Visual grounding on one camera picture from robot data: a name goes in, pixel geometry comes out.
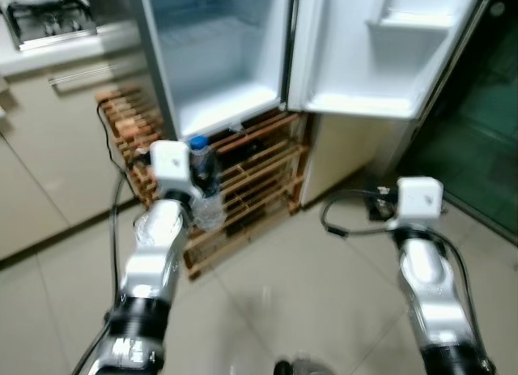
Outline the clear blue-capped water bottle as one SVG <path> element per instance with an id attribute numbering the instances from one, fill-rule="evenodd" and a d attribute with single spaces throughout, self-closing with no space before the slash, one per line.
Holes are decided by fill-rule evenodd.
<path id="1" fill-rule="evenodd" d="M 193 151 L 211 151 L 212 156 L 217 156 L 214 148 L 211 148 L 210 139 L 204 135 L 197 135 L 188 141 L 189 149 L 191 149 L 191 160 L 193 160 Z M 223 209 L 222 190 L 210 191 L 203 190 L 204 198 L 200 201 L 193 202 L 193 222 L 201 230 L 211 232 L 219 229 L 226 219 L 226 212 Z"/>

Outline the small fridge body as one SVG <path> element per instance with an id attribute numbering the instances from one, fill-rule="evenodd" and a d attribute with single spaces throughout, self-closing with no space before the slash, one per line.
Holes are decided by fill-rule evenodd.
<path id="1" fill-rule="evenodd" d="M 171 139 L 228 130 L 285 101 L 295 0 L 133 0 Z"/>

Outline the white fridge door shelf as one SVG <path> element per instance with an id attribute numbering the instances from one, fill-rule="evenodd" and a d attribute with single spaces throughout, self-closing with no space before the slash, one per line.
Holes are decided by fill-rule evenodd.
<path id="1" fill-rule="evenodd" d="M 373 28 L 447 32 L 464 0 L 373 0 L 366 23 Z"/>

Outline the wooden slatted rack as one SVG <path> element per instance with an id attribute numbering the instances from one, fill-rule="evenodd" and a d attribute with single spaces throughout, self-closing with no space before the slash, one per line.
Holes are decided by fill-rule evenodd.
<path id="1" fill-rule="evenodd" d="M 137 158 L 162 137 L 162 113 L 136 87 L 97 92 L 94 100 L 108 124 L 108 139 L 127 163 L 130 185 L 151 207 L 159 198 L 158 182 L 151 166 Z M 199 279 L 271 224 L 299 210 L 310 119 L 307 113 L 269 111 L 245 121 L 240 131 L 214 135 L 227 216 L 218 230 L 192 229 L 182 253 L 189 279 Z"/>

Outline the glass sliding door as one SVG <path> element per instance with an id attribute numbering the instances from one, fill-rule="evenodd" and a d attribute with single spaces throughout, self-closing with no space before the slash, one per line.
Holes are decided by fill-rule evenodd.
<path id="1" fill-rule="evenodd" d="M 460 211 L 517 241 L 516 1 L 478 0 L 397 171 L 433 177 Z"/>

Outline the white kitchen counter cabinet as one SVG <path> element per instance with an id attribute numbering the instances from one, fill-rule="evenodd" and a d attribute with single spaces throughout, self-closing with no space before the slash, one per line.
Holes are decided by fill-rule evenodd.
<path id="1" fill-rule="evenodd" d="M 100 215 L 116 173 L 94 94 L 136 78 L 54 89 L 47 78 L 139 57 L 132 23 L 44 48 L 15 49 L 0 23 L 0 260 Z"/>

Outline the steel gas hob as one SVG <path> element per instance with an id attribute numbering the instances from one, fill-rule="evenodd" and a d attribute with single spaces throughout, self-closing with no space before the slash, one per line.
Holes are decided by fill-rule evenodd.
<path id="1" fill-rule="evenodd" d="M 92 9 L 84 0 L 11 2 L 0 12 L 19 52 L 99 33 Z"/>

